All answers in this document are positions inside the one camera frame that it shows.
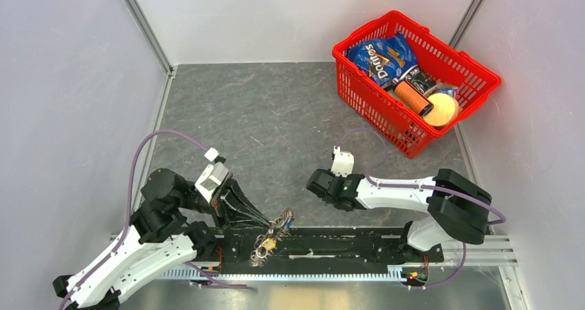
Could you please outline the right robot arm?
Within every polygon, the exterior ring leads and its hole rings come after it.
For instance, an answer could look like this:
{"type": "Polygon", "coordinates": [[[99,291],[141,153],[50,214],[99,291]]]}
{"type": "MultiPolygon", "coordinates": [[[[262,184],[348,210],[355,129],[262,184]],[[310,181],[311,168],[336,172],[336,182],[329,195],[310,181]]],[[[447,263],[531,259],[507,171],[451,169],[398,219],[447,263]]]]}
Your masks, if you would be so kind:
{"type": "Polygon", "coordinates": [[[487,191],[447,168],[414,180],[338,176],[320,168],[310,176],[306,189],[343,211],[391,208],[427,213],[424,219],[409,222],[398,242],[400,256],[408,261],[450,240],[482,244],[492,202],[487,191]]]}

